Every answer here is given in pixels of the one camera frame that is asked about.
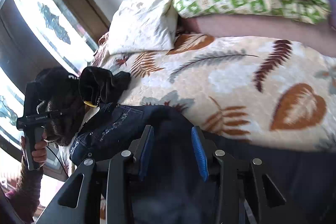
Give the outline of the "person's left hand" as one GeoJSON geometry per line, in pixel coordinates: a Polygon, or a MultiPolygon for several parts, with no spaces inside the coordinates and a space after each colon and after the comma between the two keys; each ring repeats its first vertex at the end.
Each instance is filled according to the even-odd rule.
{"type": "MultiPolygon", "coordinates": [[[[46,132],[43,132],[42,134],[42,140],[39,142],[36,142],[35,144],[35,151],[31,153],[34,162],[37,162],[39,166],[43,166],[47,160],[47,142],[46,142],[47,134],[46,132]]],[[[26,159],[26,139],[24,136],[21,136],[21,147],[23,150],[23,156],[26,159]]]]}

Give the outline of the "left forearm brown knit sleeve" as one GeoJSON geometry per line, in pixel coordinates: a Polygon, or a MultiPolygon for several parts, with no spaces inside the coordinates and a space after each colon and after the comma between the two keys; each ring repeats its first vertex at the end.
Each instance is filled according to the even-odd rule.
{"type": "Polygon", "coordinates": [[[29,170],[23,156],[17,187],[5,196],[24,223],[33,223],[33,216],[40,204],[42,177],[43,169],[29,170]]]}

